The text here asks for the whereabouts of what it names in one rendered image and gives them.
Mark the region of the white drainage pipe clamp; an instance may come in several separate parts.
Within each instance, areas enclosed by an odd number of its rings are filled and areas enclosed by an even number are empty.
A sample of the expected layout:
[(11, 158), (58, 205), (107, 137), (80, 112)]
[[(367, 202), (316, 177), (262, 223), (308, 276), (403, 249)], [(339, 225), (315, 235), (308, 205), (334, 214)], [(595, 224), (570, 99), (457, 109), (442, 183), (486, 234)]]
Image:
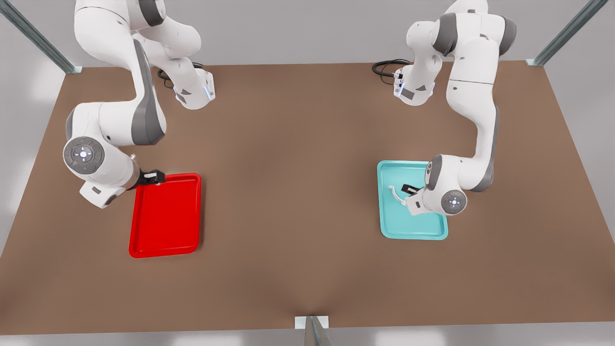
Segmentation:
[(407, 207), (408, 206), (408, 198), (409, 195), (406, 195), (406, 197), (401, 198), (399, 197), (399, 195), (397, 194), (397, 191), (395, 189), (395, 186), (389, 185), (388, 186), (389, 190), (391, 190), (391, 193), (393, 195), (393, 197), (395, 198), (396, 201), (400, 202), (400, 204), (402, 204), (402, 206)]

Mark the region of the teal rectangular tray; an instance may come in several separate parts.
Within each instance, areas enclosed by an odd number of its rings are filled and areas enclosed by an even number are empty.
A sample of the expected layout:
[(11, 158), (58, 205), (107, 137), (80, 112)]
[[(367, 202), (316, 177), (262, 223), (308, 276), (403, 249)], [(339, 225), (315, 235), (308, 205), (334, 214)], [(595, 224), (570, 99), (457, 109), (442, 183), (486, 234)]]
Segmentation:
[(425, 185), (426, 161), (384, 160), (377, 166), (380, 228), (386, 238), (442, 240), (448, 236), (448, 223), (444, 215), (428, 213), (411, 215), (408, 208), (394, 198), (390, 186), (398, 197), (408, 193), (400, 190), (408, 184), (421, 188)]

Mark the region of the red rectangular tray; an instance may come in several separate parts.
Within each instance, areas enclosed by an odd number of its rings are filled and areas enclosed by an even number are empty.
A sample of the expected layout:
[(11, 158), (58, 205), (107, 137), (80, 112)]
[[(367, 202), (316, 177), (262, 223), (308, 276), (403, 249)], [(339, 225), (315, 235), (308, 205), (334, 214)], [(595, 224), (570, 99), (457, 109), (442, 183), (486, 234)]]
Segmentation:
[(132, 258), (189, 254), (200, 237), (202, 179), (197, 173), (166, 176), (136, 188), (130, 233)]

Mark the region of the silver frame post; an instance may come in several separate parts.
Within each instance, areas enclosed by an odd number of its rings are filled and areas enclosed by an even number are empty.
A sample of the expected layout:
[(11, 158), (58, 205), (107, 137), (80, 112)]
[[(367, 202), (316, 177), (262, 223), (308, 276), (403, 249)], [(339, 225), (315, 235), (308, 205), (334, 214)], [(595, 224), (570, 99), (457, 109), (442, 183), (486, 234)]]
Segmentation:
[(64, 73), (79, 74), (83, 72), (82, 66), (75, 66), (68, 61), (9, 0), (0, 0), (0, 13)]
[(329, 316), (295, 317), (295, 329), (305, 329), (303, 346), (332, 346), (328, 328)]
[(534, 59), (525, 60), (527, 66), (544, 66), (608, 1), (589, 0)]

